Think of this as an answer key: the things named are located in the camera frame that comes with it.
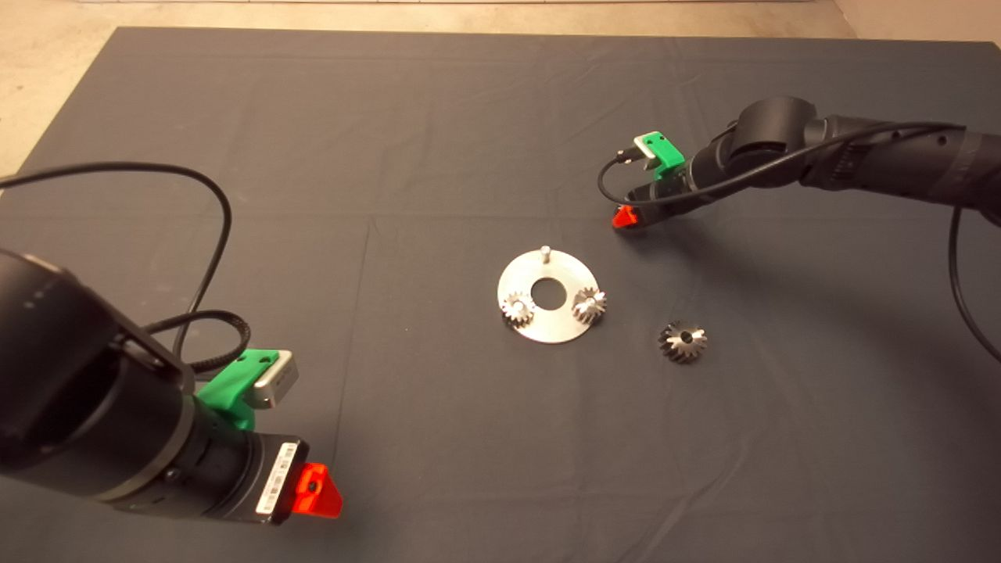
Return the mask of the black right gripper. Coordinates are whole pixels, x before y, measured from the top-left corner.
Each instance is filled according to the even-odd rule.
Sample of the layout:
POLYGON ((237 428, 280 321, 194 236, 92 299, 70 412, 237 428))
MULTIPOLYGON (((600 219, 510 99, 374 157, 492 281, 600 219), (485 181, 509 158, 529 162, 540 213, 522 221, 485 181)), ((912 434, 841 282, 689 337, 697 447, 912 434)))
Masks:
POLYGON ((694 161, 690 160, 689 163, 666 171, 659 179, 630 190, 629 202, 639 202, 640 205, 616 207, 612 215, 612 228, 647 228, 708 206, 710 196, 701 195, 691 175, 693 164, 694 161))

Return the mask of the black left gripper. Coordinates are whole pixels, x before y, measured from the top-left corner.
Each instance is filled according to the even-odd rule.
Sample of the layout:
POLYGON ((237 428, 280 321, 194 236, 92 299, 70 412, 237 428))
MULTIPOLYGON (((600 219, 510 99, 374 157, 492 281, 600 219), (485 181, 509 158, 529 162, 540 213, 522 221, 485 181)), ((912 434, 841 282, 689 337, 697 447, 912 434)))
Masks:
POLYGON ((200 400, 191 403, 192 425, 178 455, 118 499, 118 511, 278 526, 293 503, 297 515, 339 519, 343 496, 325 464, 305 463, 307 441, 239 430, 200 400))

